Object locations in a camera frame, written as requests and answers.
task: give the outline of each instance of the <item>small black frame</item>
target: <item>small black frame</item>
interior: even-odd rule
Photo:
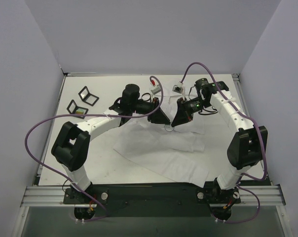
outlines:
[[[74,105],[74,109],[73,109],[73,111],[70,110],[70,107],[71,107],[72,105]],[[84,115],[86,115],[86,114],[88,113],[88,111],[89,111],[88,108],[79,107],[79,106],[75,103],[75,100],[71,100],[70,104],[69,104],[68,107],[67,107],[67,111],[68,111],[69,114],[71,114],[71,115],[75,115],[75,114],[76,114],[75,112],[76,112],[77,110],[79,110],[79,109],[85,110]],[[78,116],[77,118],[84,119],[85,116]]]
[[[88,104],[88,105],[90,105],[90,106],[95,105],[95,103],[99,100],[99,97],[98,97],[98,96],[93,95],[93,94],[90,93],[90,91],[89,91],[89,89],[88,89],[87,86],[85,86],[85,87],[79,92],[79,97],[80,97],[80,99],[81,99],[84,103],[86,103],[86,104]],[[94,97],[94,98],[95,98],[95,100],[93,101],[93,103],[89,103],[89,102],[87,101],[88,98],[90,98],[90,97]]]

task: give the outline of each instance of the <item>screw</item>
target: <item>screw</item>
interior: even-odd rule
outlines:
[[[101,194],[101,199],[102,199],[102,200],[106,200],[106,199],[108,199],[108,196],[109,196],[109,195],[108,195],[107,193],[102,193],[102,194]]]
[[[199,193],[197,194],[197,198],[198,198],[198,199],[203,199],[203,198],[204,198],[204,194],[203,194],[202,192],[199,192]]]

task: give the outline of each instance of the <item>gray wall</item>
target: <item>gray wall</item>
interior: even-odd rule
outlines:
[[[269,131],[268,170],[298,236],[298,0],[282,0],[241,73],[251,115]]]
[[[25,2],[64,72],[181,74],[241,72],[279,1]]]
[[[10,236],[26,185],[36,163],[24,137],[39,120],[51,116],[62,72],[23,0],[0,0],[0,237]],[[31,137],[39,156],[48,124]]]

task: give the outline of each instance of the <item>white tabletop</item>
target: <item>white tabletop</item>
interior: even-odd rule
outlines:
[[[170,80],[182,79],[183,75],[159,76],[162,85]],[[188,75],[184,82],[186,87],[194,85],[195,81],[200,78],[211,79],[208,75]],[[236,87],[231,75],[215,75],[217,81],[224,81],[229,87],[232,96],[237,98],[237,103],[241,106]],[[129,83],[137,84],[140,87],[140,93],[149,91],[148,76],[111,76],[111,77],[67,77],[61,94],[57,114],[67,114],[67,106],[72,99],[78,106],[89,109],[89,114],[103,113],[114,101],[121,96],[123,89]],[[79,91],[87,86],[90,93],[100,97],[99,101],[93,106],[82,102],[78,96]],[[205,134],[204,143],[205,151],[201,152],[181,152],[188,158],[196,161],[201,167],[209,170],[207,181],[213,181],[218,177],[229,161],[226,155],[227,148],[234,135],[229,130],[224,120],[219,114],[204,116]],[[51,154],[51,147],[62,127],[62,125],[71,121],[72,123],[81,122],[82,119],[74,117],[58,118],[55,120],[52,133],[49,138],[49,145],[44,163],[66,174],[62,166],[56,161]],[[143,168],[122,157],[113,149],[122,127],[112,129],[101,136],[95,138],[89,146],[87,161],[84,166],[88,177],[94,184],[123,184],[123,183],[161,183],[173,182],[159,174],[156,174],[146,168]],[[262,177],[263,170],[261,164],[253,166],[249,174]],[[65,178],[43,168],[39,185],[62,185]]]

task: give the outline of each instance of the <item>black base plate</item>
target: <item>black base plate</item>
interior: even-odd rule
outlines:
[[[197,198],[199,192],[203,192],[205,198],[211,194],[212,187],[207,184],[204,188],[189,183],[91,185],[88,192],[96,195],[111,217],[203,217],[211,214],[206,201]],[[102,193],[108,194],[106,200],[101,199]],[[88,204],[89,201],[80,198],[76,190],[66,189],[64,204]],[[101,208],[95,211],[96,216],[104,215]]]

